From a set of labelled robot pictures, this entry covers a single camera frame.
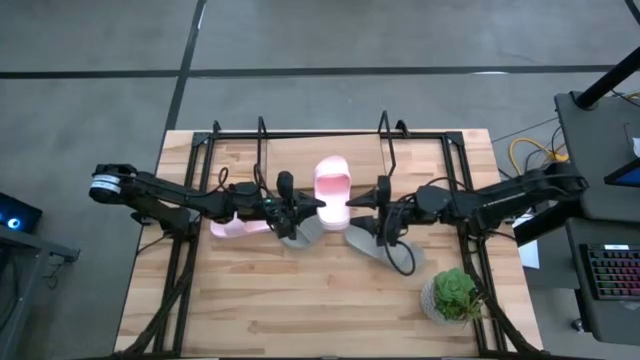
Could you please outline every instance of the wood grain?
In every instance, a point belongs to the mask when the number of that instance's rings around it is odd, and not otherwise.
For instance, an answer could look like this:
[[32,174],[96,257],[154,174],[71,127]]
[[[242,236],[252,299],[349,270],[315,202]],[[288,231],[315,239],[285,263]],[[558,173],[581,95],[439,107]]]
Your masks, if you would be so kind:
[[385,174],[380,136],[350,135],[268,140],[266,146],[267,187],[276,190],[280,171],[289,171],[299,190],[313,189],[313,171],[323,159],[339,155],[349,164],[351,185],[375,186],[378,175]]
[[[474,186],[499,181],[486,130],[463,130]],[[190,131],[167,133],[158,176],[183,182]],[[397,140],[392,178],[397,198],[446,174],[441,145],[434,140]],[[255,141],[218,141],[208,188],[217,173],[228,181],[251,179]],[[382,143],[386,166],[388,148]],[[456,165],[457,177],[460,166]],[[199,173],[194,186],[198,186]],[[446,182],[437,183],[446,187]],[[354,215],[369,210],[354,210]],[[204,222],[191,292],[183,355],[202,357],[296,356],[472,356],[472,326],[440,326],[420,310],[419,292],[438,272],[462,266],[456,232],[444,225],[412,226],[405,240],[419,244],[423,269],[403,277],[349,248],[341,234],[328,233],[311,249],[284,247],[273,234],[221,240]],[[144,230],[143,246],[159,236]],[[170,241],[148,248],[136,260],[116,349],[133,342],[157,310],[162,296]],[[488,244],[498,301],[514,325],[541,347],[516,245],[493,238]],[[173,339],[170,321],[167,344]],[[487,326],[489,343],[493,343]]]

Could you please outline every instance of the potted plant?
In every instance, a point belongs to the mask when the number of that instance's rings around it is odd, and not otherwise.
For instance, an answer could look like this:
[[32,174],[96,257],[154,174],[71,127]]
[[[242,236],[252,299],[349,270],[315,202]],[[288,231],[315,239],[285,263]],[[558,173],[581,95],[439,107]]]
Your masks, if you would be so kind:
[[420,294],[422,309],[441,325],[466,323],[482,316],[482,301],[471,277],[458,268],[428,281]]

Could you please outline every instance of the blue light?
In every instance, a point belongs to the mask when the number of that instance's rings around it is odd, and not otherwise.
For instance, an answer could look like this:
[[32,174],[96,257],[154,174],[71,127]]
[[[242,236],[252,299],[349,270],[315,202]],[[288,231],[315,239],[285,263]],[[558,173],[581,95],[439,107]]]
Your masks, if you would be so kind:
[[16,218],[9,219],[9,221],[7,221],[7,226],[9,226],[9,229],[15,230],[20,227],[20,220]]

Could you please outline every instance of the yellow cable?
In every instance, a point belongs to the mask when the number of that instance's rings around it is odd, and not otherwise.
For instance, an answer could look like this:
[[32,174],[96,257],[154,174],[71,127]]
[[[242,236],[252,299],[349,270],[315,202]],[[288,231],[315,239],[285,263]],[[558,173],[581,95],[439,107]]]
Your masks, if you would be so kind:
[[558,154],[558,153],[555,153],[555,154],[554,154],[552,151],[550,151],[550,150],[549,150],[549,149],[547,149],[546,147],[542,146],[539,142],[537,142],[537,141],[535,141],[535,140],[533,140],[533,139],[529,139],[529,138],[517,138],[517,139],[514,139],[514,140],[511,142],[511,145],[509,145],[509,160],[511,161],[511,165],[513,165],[513,168],[514,168],[514,169],[516,169],[516,172],[518,173],[518,175],[522,175],[522,171],[520,170],[520,167],[519,167],[519,166],[518,166],[518,164],[516,163],[515,156],[514,156],[514,154],[513,154],[513,149],[514,149],[514,146],[515,146],[517,143],[519,143],[519,142],[528,142],[529,144],[531,144],[531,145],[533,145],[533,146],[537,147],[538,149],[540,149],[540,150],[542,150],[542,151],[546,152],[546,153],[547,153],[547,157],[548,157],[548,158],[550,158],[550,159],[552,159],[552,160],[553,160],[553,159],[558,160],[558,161],[567,161],[567,160],[569,160],[569,155],[560,155],[560,154]]

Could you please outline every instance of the succulent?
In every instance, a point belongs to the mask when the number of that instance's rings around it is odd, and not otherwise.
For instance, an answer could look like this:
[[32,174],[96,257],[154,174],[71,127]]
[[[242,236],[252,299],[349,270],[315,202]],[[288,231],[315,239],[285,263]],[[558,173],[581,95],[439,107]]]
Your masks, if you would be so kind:
[[434,279],[435,303],[447,320],[470,320],[482,316],[482,302],[471,277],[458,268],[443,271]]

